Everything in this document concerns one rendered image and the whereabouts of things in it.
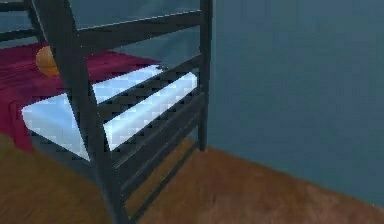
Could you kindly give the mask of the dark red bed blanket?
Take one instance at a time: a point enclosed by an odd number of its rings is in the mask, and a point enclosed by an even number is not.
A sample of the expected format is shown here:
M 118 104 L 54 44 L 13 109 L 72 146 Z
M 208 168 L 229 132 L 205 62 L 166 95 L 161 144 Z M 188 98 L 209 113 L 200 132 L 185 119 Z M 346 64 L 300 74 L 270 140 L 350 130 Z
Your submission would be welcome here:
M 0 133 L 13 139 L 17 148 L 31 152 L 32 142 L 22 119 L 21 108 L 64 92 L 58 76 L 42 74 L 36 54 L 46 43 L 33 43 L 0 49 Z M 156 60 L 114 51 L 86 58 L 92 84 L 148 65 Z

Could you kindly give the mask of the black framed bed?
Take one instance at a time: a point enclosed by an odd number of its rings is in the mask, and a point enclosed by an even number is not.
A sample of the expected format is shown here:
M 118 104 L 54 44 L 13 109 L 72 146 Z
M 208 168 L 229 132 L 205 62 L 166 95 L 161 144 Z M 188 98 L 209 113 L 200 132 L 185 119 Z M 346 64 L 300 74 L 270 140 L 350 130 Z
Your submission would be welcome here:
M 0 1 L 3 13 L 22 11 L 31 28 L 0 33 L 0 42 L 33 37 L 51 48 L 64 92 L 21 108 L 33 149 L 93 182 L 112 224 L 136 224 L 146 208 L 125 203 L 192 131 L 207 142 L 213 0 L 197 10 L 77 28 L 68 0 Z M 196 56 L 157 64 L 92 84 L 86 58 L 192 27 Z

